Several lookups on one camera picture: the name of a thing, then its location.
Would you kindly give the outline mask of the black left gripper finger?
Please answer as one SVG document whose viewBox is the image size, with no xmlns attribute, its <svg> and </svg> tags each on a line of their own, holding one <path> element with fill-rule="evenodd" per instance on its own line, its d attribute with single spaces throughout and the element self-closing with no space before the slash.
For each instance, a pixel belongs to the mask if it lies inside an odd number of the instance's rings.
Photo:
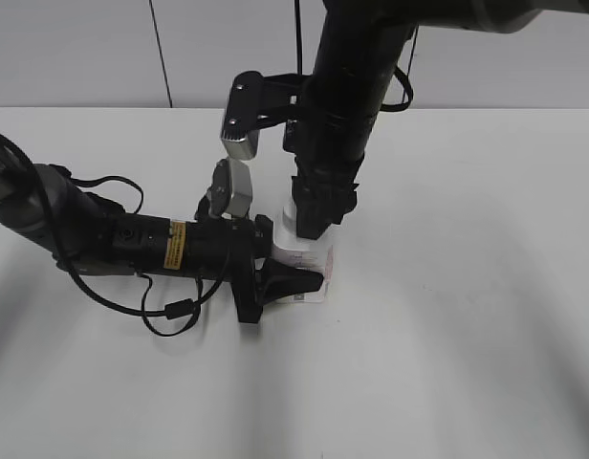
<svg viewBox="0 0 589 459">
<path fill-rule="evenodd" d="M 285 265 L 266 258 L 259 271 L 259 306 L 261 309 L 288 296 L 317 292 L 323 274 Z"/>
<path fill-rule="evenodd" d="M 264 214 L 257 214 L 253 221 L 253 246 L 256 256 L 271 256 L 273 253 L 273 220 Z"/>
</svg>

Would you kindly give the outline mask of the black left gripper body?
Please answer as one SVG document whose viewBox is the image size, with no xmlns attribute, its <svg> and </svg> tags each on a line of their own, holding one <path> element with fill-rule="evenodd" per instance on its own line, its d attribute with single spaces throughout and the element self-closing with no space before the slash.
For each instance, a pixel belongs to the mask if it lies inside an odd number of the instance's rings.
<svg viewBox="0 0 589 459">
<path fill-rule="evenodd" d="M 269 256 L 254 254 L 254 219 L 213 219 L 186 225 L 182 276 L 228 282 L 241 323 L 257 323 L 259 271 Z"/>
</svg>

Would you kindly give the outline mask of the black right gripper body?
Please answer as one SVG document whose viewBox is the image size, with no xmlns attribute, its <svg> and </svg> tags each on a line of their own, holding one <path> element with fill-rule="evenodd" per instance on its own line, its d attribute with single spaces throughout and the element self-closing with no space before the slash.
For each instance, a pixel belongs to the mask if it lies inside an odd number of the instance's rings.
<svg viewBox="0 0 589 459">
<path fill-rule="evenodd" d="M 371 116 L 339 116 L 310 107 L 286 110 L 283 147 L 294 154 L 296 176 L 318 180 L 356 178 L 371 134 Z"/>
</svg>

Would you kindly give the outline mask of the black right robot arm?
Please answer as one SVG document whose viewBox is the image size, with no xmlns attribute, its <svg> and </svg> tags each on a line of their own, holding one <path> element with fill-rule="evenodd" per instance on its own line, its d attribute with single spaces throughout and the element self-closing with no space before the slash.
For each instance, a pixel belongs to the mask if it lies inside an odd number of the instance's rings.
<svg viewBox="0 0 589 459">
<path fill-rule="evenodd" d="M 589 15 L 589 1 L 327 1 L 315 66 L 296 98 L 284 148 L 295 155 L 295 233 L 318 239 L 357 204 L 356 175 L 398 61 L 420 26 L 515 33 L 543 11 Z"/>
</svg>

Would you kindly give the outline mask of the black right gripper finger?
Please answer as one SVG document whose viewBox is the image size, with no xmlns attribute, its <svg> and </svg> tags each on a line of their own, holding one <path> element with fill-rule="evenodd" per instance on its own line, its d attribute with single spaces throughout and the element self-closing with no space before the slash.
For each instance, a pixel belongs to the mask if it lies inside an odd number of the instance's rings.
<svg viewBox="0 0 589 459">
<path fill-rule="evenodd" d="M 292 177 L 295 204 L 295 232 L 300 238 L 319 239 L 358 203 L 354 170 L 329 170 L 297 166 Z"/>
</svg>

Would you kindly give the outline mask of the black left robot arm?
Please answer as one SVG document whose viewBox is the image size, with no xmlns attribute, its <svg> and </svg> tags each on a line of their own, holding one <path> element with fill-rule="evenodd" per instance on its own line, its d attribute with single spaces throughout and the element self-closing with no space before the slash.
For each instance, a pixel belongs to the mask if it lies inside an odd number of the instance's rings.
<svg viewBox="0 0 589 459">
<path fill-rule="evenodd" d="M 229 285 L 242 323 L 264 307 L 318 291 L 322 273 L 273 257 L 273 221 L 251 215 L 251 175 L 234 159 L 220 160 L 190 221 L 127 211 L 96 193 L 98 180 L 75 178 L 57 164 L 35 164 L 0 133 L 0 224 L 48 251 L 79 289 L 95 297 L 90 276 L 190 278 L 196 295 L 159 310 L 105 306 L 144 321 L 160 317 L 197 321 L 202 306 Z"/>
</svg>

